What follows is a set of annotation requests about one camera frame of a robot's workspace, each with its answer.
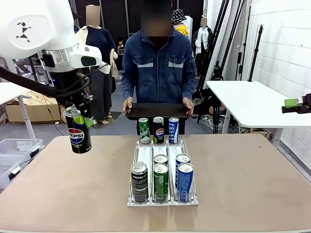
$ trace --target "white jacket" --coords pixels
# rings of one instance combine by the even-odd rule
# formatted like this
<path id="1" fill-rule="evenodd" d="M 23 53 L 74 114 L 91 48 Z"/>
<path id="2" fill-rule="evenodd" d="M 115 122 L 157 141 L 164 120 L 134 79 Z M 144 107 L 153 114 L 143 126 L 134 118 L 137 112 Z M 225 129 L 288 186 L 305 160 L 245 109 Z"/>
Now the white jacket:
<path id="1" fill-rule="evenodd" d="M 198 32 L 198 38 L 196 39 L 195 41 L 195 46 L 196 46 L 196 50 L 195 50 L 195 54 L 198 54 L 198 53 L 202 53 L 202 48 L 201 48 L 201 37 L 203 35 L 203 44 L 204 44 L 204 49 L 206 50 L 207 49 L 207 44 L 208 44 L 208 29 L 207 27 L 201 27 L 199 29 L 199 32 Z"/>

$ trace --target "can dispenser rack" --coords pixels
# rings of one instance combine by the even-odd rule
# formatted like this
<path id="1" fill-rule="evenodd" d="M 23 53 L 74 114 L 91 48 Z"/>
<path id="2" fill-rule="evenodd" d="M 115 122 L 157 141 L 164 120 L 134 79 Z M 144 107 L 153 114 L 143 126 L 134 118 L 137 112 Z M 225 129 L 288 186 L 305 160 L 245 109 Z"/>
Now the can dispenser rack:
<path id="1" fill-rule="evenodd" d="M 177 144 L 170 144 L 168 140 L 164 141 L 164 144 L 158 145 L 151 140 L 151 143 L 148 145 L 144 145 L 140 142 L 140 139 L 136 141 L 135 153 L 133 163 L 135 162 L 144 162 L 148 168 L 148 192 L 149 196 L 146 195 L 146 203 L 138 204 L 135 203 L 134 194 L 132 192 L 132 180 L 130 178 L 129 182 L 129 198 L 127 206 L 176 206 L 176 205 L 198 205 L 199 202 L 196 196 L 196 189 L 195 189 L 195 168 L 194 168 L 194 175 L 193 175 L 193 185 L 192 185 L 192 195 L 191 201 L 189 202 L 179 202 L 179 196 L 177 192 L 177 188 L 175 187 L 175 170 L 176 170 L 176 156 L 178 154 L 188 154 L 187 147 L 185 144 L 184 137 L 180 138 Z M 156 203 L 155 202 L 155 194 L 154 194 L 154 175 L 153 175 L 153 168 L 154 168 L 154 160 L 153 158 L 158 154 L 165 154 L 168 156 L 168 167 L 169 167 L 169 190 L 168 190 L 168 197 L 166 203 Z"/>

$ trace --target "denim jacket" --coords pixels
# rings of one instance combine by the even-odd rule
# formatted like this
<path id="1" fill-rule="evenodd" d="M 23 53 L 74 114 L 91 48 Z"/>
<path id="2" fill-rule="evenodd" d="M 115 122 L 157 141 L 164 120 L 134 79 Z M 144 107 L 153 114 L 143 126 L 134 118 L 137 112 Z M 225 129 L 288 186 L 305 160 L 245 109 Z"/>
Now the denim jacket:
<path id="1" fill-rule="evenodd" d="M 141 32 L 131 36 L 123 57 L 122 90 L 138 103 L 182 103 L 192 99 L 197 76 L 189 39 L 172 29 L 172 36 L 158 50 Z"/>

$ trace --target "table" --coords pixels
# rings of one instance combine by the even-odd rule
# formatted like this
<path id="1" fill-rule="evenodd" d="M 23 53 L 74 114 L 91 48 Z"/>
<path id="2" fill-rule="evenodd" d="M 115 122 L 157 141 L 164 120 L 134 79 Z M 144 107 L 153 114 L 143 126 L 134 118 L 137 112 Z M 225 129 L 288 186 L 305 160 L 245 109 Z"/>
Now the table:
<path id="1" fill-rule="evenodd" d="M 31 126 L 31 122 L 27 115 L 25 104 L 23 102 L 23 94 L 28 91 L 30 90 L 18 86 L 14 83 L 0 83 L 0 106 L 5 106 L 17 98 L 24 116 L 24 121 L 28 130 L 29 137 L 31 140 L 35 140 L 34 130 Z"/>
<path id="2" fill-rule="evenodd" d="M 241 126 L 275 129 L 272 144 L 276 147 L 283 128 L 311 127 L 311 114 L 283 114 L 281 107 L 284 106 L 284 100 L 289 98 L 262 83 L 207 81 L 207 85 L 227 108 L 223 133 L 228 131 L 230 114 Z"/>
<path id="3" fill-rule="evenodd" d="M 127 207 L 136 139 L 55 138 L 0 195 L 0 231 L 311 231 L 311 185 L 258 134 L 185 136 L 199 205 Z"/>

